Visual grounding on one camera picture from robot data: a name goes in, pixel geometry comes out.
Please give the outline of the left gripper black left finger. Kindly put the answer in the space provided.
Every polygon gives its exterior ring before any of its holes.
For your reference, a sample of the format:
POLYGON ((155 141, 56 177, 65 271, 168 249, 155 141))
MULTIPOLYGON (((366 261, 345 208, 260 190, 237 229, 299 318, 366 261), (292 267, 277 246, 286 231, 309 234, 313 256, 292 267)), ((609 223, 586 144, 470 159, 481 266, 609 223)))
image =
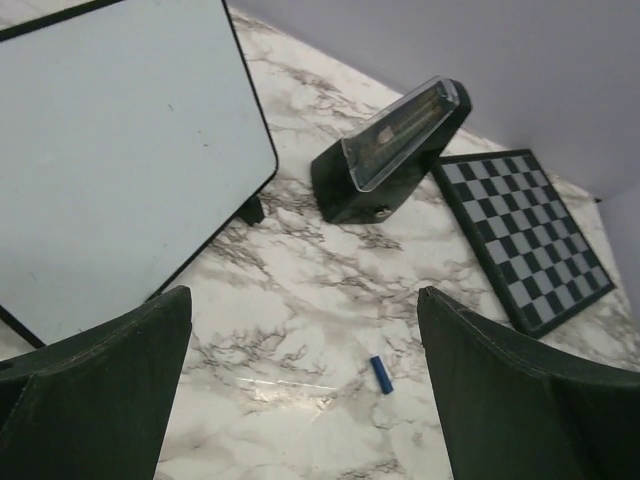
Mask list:
POLYGON ((191 317, 191 292, 178 286, 2 361, 2 478, 153 478, 191 317))

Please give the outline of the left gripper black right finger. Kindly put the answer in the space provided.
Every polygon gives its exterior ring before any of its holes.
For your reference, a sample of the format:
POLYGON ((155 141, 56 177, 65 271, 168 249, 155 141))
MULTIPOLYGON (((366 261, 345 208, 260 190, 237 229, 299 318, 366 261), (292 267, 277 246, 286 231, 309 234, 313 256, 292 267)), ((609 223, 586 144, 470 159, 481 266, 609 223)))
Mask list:
POLYGON ((456 479, 636 479, 639 375, 419 292, 422 344, 456 479))

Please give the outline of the blue marker cap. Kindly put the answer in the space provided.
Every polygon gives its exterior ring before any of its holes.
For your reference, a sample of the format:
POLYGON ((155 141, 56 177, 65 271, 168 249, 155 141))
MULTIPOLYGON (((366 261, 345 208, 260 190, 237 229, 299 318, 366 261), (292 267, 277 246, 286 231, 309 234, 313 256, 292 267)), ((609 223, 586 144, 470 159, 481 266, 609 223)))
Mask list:
POLYGON ((370 358, 370 364, 373 369, 376 380, 380 386, 381 392, 384 395, 389 395, 394 391, 391 379, 387 373, 387 370, 383 364, 380 356, 372 356, 370 358))

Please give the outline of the whiteboard with black frame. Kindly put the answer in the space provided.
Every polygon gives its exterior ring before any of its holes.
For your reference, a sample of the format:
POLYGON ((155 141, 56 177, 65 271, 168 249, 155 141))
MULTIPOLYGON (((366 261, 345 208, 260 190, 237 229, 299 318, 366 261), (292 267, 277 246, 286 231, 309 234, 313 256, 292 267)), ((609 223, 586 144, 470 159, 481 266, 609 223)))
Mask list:
POLYGON ((41 347, 162 292, 273 179, 223 1, 90 1, 1 33, 1 317, 41 347))

